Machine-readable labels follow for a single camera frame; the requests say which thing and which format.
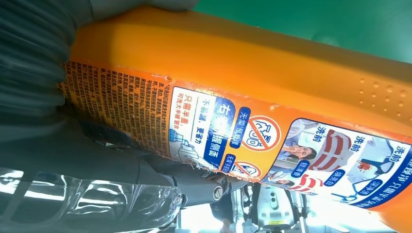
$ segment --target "green background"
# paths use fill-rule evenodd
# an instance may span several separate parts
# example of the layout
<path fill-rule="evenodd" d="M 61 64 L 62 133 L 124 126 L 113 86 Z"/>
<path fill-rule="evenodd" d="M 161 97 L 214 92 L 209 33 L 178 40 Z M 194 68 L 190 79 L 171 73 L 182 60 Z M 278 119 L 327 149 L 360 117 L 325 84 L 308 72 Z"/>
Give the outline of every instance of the green background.
<path fill-rule="evenodd" d="M 200 0 L 195 10 L 412 63 L 412 0 Z"/>

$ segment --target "clear plastic bag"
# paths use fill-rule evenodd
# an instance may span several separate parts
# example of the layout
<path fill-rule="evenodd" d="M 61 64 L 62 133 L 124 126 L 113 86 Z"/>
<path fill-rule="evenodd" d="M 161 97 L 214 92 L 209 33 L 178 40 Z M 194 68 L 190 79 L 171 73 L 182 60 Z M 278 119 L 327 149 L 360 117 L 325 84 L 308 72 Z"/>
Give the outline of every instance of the clear plastic bag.
<path fill-rule="evenodd" d="M 177 187 L 80 180 L 45 172 L 31 182 L 21 180 L 21 171 L 0 168 L 0 172 L 0 202 L 5 203 L 0 232 L 5 233 L 140 232 L 169 224 L 182 203 Z M 19 185 L 28 185 L 21 197 L 15 192 Z M 7 206 L 18 199 L 14 208 Z"/>

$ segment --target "product label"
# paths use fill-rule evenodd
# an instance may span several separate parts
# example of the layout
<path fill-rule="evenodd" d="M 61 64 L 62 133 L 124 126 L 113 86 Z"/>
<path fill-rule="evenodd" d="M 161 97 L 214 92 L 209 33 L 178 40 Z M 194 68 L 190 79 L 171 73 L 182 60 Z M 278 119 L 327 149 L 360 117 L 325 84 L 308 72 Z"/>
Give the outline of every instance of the product label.
<path fill-rule="evenodd" d="M 297 119 L 262 182 L 374 207 L 411 182 L 410 150 L 387 138 Z"/>
<path fill-rule="evenodd" d="M 64 68 L 63 110 L 95 139 L 362 208 L 412 181 L 409 137 L 124 67 Z"/>

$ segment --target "detergent bottle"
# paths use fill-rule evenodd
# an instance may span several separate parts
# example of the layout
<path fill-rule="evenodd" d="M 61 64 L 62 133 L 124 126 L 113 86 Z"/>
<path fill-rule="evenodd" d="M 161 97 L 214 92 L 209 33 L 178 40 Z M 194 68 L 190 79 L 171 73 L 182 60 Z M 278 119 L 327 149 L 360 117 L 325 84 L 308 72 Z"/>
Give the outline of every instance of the detergent bottle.
<path fill-rule="evenodd" d="M 411 64 L 142 8 L 81 29 L 64 68 L 65 111 L 131 146 L 412 230 Z"/>

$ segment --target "warning icon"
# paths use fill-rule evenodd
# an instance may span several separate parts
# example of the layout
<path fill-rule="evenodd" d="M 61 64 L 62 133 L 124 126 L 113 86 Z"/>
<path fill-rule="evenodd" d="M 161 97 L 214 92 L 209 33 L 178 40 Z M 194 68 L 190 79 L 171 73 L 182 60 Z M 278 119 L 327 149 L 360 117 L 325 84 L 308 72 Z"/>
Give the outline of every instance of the warning icon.
<path fill-rule="evenodd" d="M 249 119 L 242 143 L 253 151 L 268 151 L 280 141 L 278 124 L 267 116 L 253 116 Z"/>
<path fill-rule="evenodd" d="M 236 161 L 232 172 L 245 178 L 257 178 L 262 174 L 256 165 L 245 161 Z"/>

